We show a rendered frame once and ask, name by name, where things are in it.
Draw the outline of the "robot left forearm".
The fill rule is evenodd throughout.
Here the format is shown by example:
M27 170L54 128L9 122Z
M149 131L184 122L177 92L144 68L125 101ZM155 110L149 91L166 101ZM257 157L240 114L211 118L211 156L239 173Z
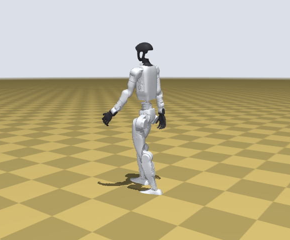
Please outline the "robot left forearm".
M128 101L128 96L129 96L129 92L127 90L124 90L118 100L118 102L114 105L114 107L110 110L112 114L114 114L115 112L119 112L122 110L122 107L124 106L124 104L126 104Z

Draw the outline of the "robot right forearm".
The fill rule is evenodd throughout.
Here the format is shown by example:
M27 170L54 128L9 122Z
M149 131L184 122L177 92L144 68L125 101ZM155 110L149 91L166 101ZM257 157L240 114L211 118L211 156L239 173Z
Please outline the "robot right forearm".
M155 96L156 98L156 103L157 103L157 108L158 108L158 112L159 113L162 113L162 109L164 108L164 102L163 102L163 93L162 93L162 90L159 94L157 94ZM164 109L165 111L165 109Z

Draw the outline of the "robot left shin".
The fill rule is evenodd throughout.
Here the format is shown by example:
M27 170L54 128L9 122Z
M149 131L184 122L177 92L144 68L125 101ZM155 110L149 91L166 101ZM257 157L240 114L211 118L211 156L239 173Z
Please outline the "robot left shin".
M143 154L141 156L141 159L139 157L139 160L140 160L140 164L144 172L144 175L147 178L147 181L151 187L151 190L156 191L157 185L156 185L156 180L155 180L154 162L151 161L151 158L148 154Z

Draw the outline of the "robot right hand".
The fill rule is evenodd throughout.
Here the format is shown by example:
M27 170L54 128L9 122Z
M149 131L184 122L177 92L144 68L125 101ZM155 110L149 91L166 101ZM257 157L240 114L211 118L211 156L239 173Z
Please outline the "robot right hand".
M162 113L159 113L158 112L158 114L159 114L159 116L158 116L158 120L156 121L156 124L158 123L158 121L159 121L159 125L158 125L158 127L157 128L159 128L159 129L164 129L165 127L166 127L166 118L165 118L165 116L164 116L164 114L165 114L165 109L163 108L162 109Z

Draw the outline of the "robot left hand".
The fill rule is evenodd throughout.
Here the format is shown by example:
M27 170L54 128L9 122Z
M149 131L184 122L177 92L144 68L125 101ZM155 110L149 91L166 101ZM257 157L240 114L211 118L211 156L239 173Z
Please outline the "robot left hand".
M115 112L114 114L111 113L111 110L107 113L103 113L103 123L106 125L106 126L109 126L108 123L111 121L112 117L114 117L118 112Z

